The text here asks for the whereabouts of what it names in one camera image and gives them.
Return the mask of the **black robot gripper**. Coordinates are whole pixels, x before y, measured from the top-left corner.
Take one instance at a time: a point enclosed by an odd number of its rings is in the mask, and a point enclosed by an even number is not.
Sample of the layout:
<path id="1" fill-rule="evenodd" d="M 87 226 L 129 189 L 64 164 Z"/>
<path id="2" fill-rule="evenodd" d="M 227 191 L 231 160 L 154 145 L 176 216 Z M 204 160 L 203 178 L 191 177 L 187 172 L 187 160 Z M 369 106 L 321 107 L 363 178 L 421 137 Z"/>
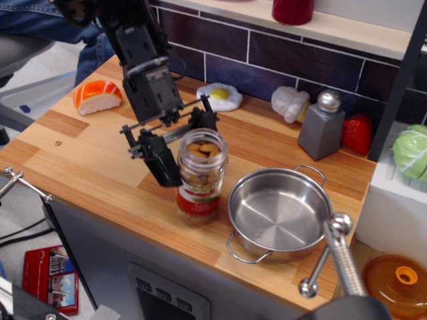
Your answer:
<path id="1" fill-rule="evenodd" d="M 163 187 L 179 187 L 181 176 L 167 146 L 194 129 L 217 131 L 219 117 L 205 95 L 185 104 L 167 57 L 130 65 L 121 59 L 123 88 L 137 124 L 122 127 L 131 158 L 142 158 Z"/>

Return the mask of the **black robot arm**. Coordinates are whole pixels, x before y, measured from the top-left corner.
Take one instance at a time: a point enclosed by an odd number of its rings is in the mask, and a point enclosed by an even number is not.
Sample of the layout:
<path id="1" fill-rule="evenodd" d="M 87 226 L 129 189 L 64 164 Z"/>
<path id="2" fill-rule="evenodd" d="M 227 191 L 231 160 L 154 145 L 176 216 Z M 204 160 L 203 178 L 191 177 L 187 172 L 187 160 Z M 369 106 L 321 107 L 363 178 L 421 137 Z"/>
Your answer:
<path id="1" fill-rule="evenodd" d="M 73 26 L 86 27 L 98 21 L 123 70 L 123 88 L 139 125 L 160 120 L 169 127 L 183 117 L 186 104 L 167 66 L 170 45 L 156 21 L 148 1 L 54 1 L 64 18 Z M 218 116 L 208 98 L 202 95 L 204 108 L 194 107 L 186 125 L 165 135 L 142 129 L 134 137 L 125 125 L 121 133 L 129 143 L 133 158 L 142 158 L 157 182 L 164 187 L 182 184 L 179 169 L 167 146 L 193 129 L 215 129 Z"/>

